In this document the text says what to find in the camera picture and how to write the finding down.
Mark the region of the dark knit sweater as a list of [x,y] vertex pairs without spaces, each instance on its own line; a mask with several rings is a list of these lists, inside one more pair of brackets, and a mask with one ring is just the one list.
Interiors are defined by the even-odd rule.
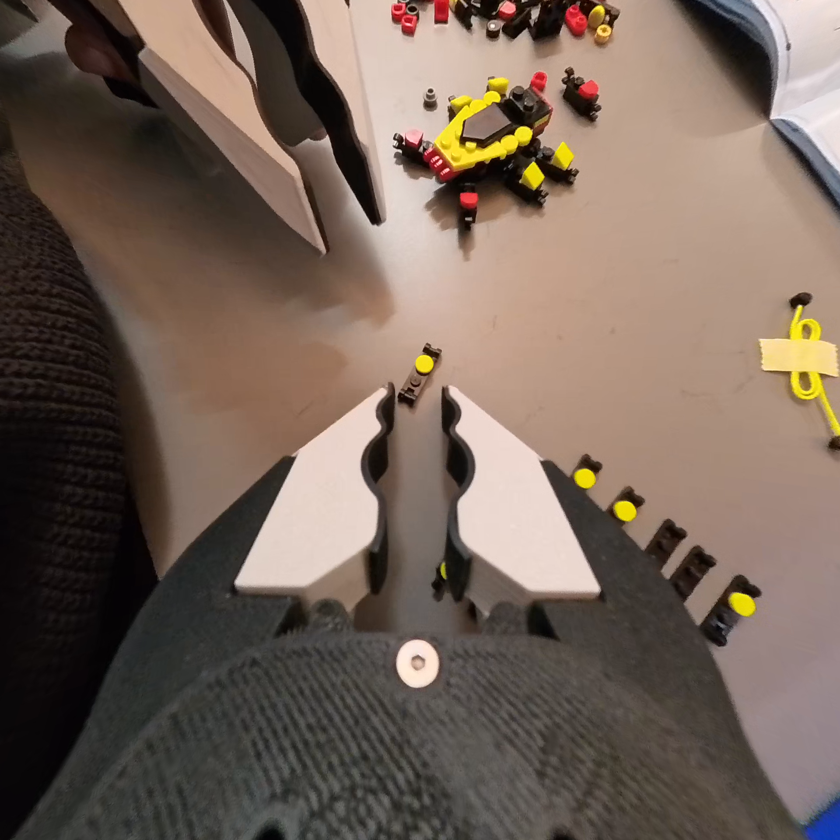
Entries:
[[107,327],[2,115],[2,838],[65,761],[157,582],[130,491]]

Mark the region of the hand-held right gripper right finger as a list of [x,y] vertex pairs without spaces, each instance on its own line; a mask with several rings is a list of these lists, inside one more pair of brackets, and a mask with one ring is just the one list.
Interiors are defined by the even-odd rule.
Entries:
[[441,393],[448,504],[441,585],[488,616],[502,603],[602,594],[550,483],[548,462],[454,385]]

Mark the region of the pile of loose lego pieces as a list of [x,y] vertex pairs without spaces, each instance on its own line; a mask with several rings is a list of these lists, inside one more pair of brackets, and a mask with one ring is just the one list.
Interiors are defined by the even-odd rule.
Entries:
[[394,1],[389,2],[394,25],[413,36],[422,18],[433,25],[454,19],[470,32],[478,25],[489,39],[516,39],[528,33],[534,41],[554,39],[562,31],[581,39],[607,44],[614,34],[621,9],[605,1]]

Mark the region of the black lego plate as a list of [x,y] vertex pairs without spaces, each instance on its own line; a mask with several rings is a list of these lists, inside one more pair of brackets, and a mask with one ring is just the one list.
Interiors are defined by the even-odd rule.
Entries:
[[701,546],[691,548],[669,576],[668,582],[682,602],[686,602],[706,575],[717,565],[714,556]]
[[667,518],[658,526],[644,552],[662,570],[686,536],[687,530],[680,527],[673,519]]

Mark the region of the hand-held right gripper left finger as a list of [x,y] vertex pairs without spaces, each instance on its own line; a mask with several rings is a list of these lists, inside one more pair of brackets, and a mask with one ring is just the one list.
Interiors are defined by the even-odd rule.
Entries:
[[388,564],[385,495],[395,387],[385,384],[294,454],[234,586],[306,607],[354,613],[381,591]]

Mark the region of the small black red lego assembly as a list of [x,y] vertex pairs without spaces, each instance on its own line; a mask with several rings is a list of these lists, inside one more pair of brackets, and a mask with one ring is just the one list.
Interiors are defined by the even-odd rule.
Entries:
[[572,66],[565,68],[562,83],[563,100],[582,117],[592,122],[597,121],[602,110],[598,83],[593,79],[587,80],[578,76]]

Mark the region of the instruction booklet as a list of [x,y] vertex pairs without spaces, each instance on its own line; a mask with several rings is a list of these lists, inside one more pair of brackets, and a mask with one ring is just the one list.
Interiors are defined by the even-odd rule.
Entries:
[[839,2],[699,1],[766,55],[769,121],[839,206]]

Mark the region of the person's left hand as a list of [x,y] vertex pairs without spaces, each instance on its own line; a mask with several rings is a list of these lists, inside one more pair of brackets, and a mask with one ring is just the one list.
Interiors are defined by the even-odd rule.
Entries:
[[126,83],[137,81],[130,65],[96,27],[71,22],[65,34],[65,49],[71,63],[82,72]]

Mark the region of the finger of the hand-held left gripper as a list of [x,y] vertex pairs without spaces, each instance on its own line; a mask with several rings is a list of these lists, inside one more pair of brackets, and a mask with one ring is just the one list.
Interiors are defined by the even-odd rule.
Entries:
[[137,48],[150,95],[193,124],[287,226],[321,255],[329,249],[298,161],[276,138],[248,72],[216,37],[200,2],[91,2]]
[[250,49],[259,105],[286,147],[317,130],[374,225],[385,221],[381,168],[350,3],[230,1]]

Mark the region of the blue mat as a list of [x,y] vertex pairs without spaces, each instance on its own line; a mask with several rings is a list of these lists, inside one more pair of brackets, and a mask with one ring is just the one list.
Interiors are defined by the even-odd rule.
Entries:
[[803,824],[808,839],[839,839],[839,794]]

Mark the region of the pale tape strip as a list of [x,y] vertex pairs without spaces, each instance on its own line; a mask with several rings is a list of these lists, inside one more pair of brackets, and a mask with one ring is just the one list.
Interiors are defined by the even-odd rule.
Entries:
[[761,339],[759,349],[762,371],[839,376],[838,349],[833,343],[821,339]]

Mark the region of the yellow black lego model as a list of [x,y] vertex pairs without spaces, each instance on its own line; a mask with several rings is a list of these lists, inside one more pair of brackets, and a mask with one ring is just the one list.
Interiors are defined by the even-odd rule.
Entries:
[[393,135],[403,159],[431,172],[458,199],[458,226],[468,232],[478,217],[478,184],[496,180],[526,204],[543,207],[546,180],[575,184],[579,171],[567,143],[541,142],[553,116],[545,97],[548,75],[537,71],[527,86],[511,87],[505,77],[490,77],[480,98],[452,97],[449,121],[433,140],[420,129]]

